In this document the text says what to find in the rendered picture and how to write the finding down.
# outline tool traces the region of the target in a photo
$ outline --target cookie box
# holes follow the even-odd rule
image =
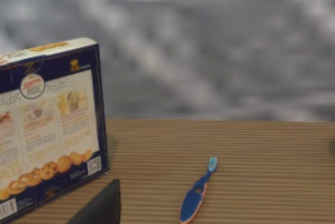
[[[108,171],[98,44],[0,55],[0,223]]]

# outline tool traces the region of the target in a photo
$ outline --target blurred gray wall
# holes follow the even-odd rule
[[[335,0],[0,0],[0,51],[101,45],[108,117],[333,121]]]

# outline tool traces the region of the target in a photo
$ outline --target striped wooden surface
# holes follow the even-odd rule
[[[108,120],[111,171],[15,224],[65,223],[120,178],[123,224],[177,223],[189,187],[218,157],[194,224],[334,224],[334,124]]]

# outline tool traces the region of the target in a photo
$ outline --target blue toothbrush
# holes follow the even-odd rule
[[[184,198],[182,209],[179,216],[180,224],[188,224],[194,219],[198,213],[200,206],[204,200],[209,177],[217,168],[217,158],[209,159],[207,173],[202,176],[189,190]]]

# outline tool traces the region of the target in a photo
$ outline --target barcode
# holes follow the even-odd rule
[[[5,219],[16,212],[17,206],[15,198],[0,204],[0,220]]]
[[[88,176],[99,172],[101,170],[101,157],[98,156],[94,159],[91,159],[87,162],[87,174]]]

